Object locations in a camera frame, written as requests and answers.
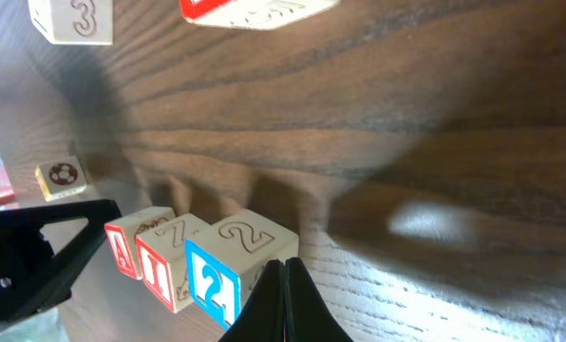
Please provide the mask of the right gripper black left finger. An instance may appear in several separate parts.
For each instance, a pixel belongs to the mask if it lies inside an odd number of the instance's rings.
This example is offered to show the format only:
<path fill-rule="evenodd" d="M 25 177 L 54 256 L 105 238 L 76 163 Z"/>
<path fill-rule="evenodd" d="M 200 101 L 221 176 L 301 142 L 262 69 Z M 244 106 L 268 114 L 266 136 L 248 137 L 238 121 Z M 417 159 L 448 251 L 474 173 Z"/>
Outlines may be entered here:
<path fill-rule="evenodd" d="M 281 261 L 267 262 L 239 317 L 219 342 L 284 341 L 283 273 Z"/>

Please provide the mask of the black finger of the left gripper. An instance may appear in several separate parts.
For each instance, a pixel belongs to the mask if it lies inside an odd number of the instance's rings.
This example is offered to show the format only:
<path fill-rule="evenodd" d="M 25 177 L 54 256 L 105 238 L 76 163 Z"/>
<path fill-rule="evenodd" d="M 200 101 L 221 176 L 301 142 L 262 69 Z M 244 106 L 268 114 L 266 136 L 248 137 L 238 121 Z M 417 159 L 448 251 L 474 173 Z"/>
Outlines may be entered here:
<path fill-rule="evenodd" d="M 106 240 L 104 225 L 121 217 L 112 199 L 0 211 L 0 332 L 71 297 L 71 287 Z M 59 253 L 41 229 L 87 219 Z"/>

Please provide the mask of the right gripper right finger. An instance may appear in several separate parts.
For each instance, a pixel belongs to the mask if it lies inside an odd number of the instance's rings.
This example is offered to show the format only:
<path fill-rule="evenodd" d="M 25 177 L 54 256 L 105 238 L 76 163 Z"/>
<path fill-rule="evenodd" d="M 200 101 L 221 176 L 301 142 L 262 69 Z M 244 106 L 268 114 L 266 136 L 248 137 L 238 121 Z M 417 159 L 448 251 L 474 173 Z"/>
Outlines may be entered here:
<path fill-rule="evenodd" d="M 285 262 L 284 302 L 288 342 L 352 342 L 330 313 L 299 257 Z"/>

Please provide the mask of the blue number 2 block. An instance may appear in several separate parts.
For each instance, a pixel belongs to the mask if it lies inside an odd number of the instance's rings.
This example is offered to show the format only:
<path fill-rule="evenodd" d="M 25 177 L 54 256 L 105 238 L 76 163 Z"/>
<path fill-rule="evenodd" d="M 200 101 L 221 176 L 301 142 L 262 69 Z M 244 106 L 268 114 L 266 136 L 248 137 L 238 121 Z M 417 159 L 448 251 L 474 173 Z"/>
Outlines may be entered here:
<path fill-rule="evenodd" d="M 268 261 L 296 257 L 299 235 L 253 211 L 229 216 L 185 241 L 189 294 L 223 329 L 239 317 Z"/>

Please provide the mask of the red letter A block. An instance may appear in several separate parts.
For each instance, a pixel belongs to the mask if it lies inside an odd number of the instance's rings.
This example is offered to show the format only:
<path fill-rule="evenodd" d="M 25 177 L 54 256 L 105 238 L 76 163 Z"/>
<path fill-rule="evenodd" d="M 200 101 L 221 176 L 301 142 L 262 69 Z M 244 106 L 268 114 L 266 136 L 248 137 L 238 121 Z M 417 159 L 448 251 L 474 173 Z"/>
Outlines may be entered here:
<path fill-rule="evenodd" d="M 120 272 L 135 280 L 142 279 L 136 236 L 172 220 L 171 207 L 151 206 L 104 225 L 107 240 Z"/>

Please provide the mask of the red letter I block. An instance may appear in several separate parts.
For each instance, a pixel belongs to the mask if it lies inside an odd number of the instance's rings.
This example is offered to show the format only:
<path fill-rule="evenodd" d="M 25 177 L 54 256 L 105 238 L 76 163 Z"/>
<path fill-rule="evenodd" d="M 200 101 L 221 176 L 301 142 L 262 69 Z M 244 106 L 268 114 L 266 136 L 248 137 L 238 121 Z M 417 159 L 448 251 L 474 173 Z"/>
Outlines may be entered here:
<path fill-rule="evenodd" d="M 185 241 L 207 228 L 207 222 L 185 214 L 136 236 L 142 281 L 173 314 L 192 303 Z"/>

